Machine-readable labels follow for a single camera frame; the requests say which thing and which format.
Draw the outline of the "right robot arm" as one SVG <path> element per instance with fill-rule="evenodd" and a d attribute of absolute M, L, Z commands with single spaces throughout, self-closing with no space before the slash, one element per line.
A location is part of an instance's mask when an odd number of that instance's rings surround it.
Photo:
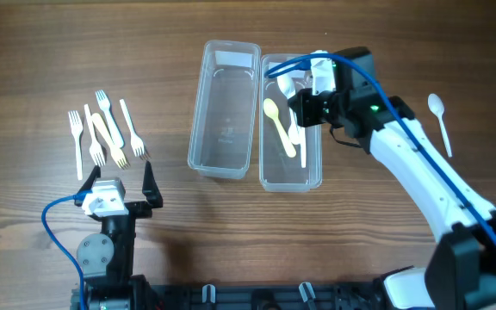
<path fill-rule="evenodd" d="M 496 207 L 472 190 L 434 148 L 413 111 L 388 96 L 366 47 L 317 51 L 268 71 L 309 71 L 312 85 L 288 97 L 301 127 L 341 128 L 348 146 L 382 163 L 425 217 L 436 240 L 424 268 L 374 282 L 376 309 L 480 309 L 496 303 Z"/>

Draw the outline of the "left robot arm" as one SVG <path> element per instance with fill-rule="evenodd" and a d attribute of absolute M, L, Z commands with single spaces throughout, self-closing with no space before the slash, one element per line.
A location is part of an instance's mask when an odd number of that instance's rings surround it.
<path fill-rule="evenodd" d="M 83 287 L 71 292 L 70 309 L 164 308 L 146 277 L 133 274 L 135 223 L 150 219 L 154 209 L 163 207 L 150 162 L 145 162 L 142 194 L 144 201 L 125 202 L 121 179 L 102 178 L 98 166 L 78 191 L 74 204 L 99 222 L 101 231 L 85 237 L 77 247 Z"/>

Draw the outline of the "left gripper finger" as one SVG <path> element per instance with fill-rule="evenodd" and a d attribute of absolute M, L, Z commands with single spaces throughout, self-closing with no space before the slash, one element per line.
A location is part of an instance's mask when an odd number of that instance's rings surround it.
<path fill-rule="evenodd" d="M 101 176 L 101 167 L 96 165 L 87 180 L 80 187 L 79 191 L 74 195 L 74 205 L 81 206 L 84 202 L 84 198 L 88 193 L 91 192 L 91 189 L 95 183 L 95 181 Z"/>
<path fill-rule="evenodd" d="M 158 185 L 152 171 L 152 165 L 149 161 L 145 162 L 142 194 L 146 197 L 146 200 L 142 203 L 142 208 L 154 209 L 163 207 L 163 197 L 158 189 Z"/>

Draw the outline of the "light blue plastic fork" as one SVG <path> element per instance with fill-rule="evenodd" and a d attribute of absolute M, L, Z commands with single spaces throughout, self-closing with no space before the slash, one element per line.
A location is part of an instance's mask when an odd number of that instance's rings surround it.
<path fill-rule="evenodd" d="M 116 146 L 118 146 L 119 148 L 122 148 L 125 145 L 125 143 L 124 143 L 124 140 L 122 138 L 120 129 L 118 128 L 118 126 L 115 122 L 115 118 L 112 114 L 111 102 L 103 90 L 97 90 L 95 92 L 95 94 L 96 94 L 96 100 L 97 100 L 98 106 L 101 109 L 101 111 L 104 113 L 111 138 L 112 138 L 112 140 Z"/>

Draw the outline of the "yellow plastic spoon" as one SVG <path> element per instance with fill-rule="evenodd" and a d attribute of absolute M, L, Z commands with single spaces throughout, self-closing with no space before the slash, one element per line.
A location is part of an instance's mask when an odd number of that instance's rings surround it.
<path fill-rule="evenodd" d="M 276 127 L 276 131 L 281 140 L 284 151 L 286 152 L 289 158 L 294 158 L 296 156 L 296 150 L 293 144 L 290 142 L 290 139 L 279 119 L 279 109 L 276 106 L 276 103 L 270 98 L 266 98 L 263 100 L 263 112 L 267 117 L 269 117 Z"/>

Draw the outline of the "white plastic spoon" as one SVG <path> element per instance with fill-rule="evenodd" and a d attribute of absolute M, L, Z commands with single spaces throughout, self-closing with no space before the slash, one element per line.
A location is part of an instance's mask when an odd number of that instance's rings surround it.
<path fill-rule="evenodd" d="M 288 138 L 293 145 L 299 145 L 299 138 L 298 138 L 299 128 L 298 128 L 297 123 L 296 123 L 295 112 L 291 108 L 288 111 L 290 114 L 290 125 L 288 128 Z"/>
<path fill-rule="evenodd" d="M 451 145 L 450 145 L 450 138 L 449 138 L 449 135 L 447 133 L 447 130 L 446 130 L 446 127 L 445 127 L 445 124 L 443 121 L 443 114 L 445 112 L 445 107 L 443 105 L 443 101 L 441 100 L 441 98 L 437 94 L 431 93 L 428 96 L 428 107 L 429 107 L 429 110 L 438 119 L 438 123 L 439 123 L 440 131 L 441 131 L 441 134 L 443 137 L 443 142 L 444 142 L 446 153 L 447 153 L 449 158 L 452 158 L 453 153 L 452 153 L 452 149 L 451 149 Z"/>

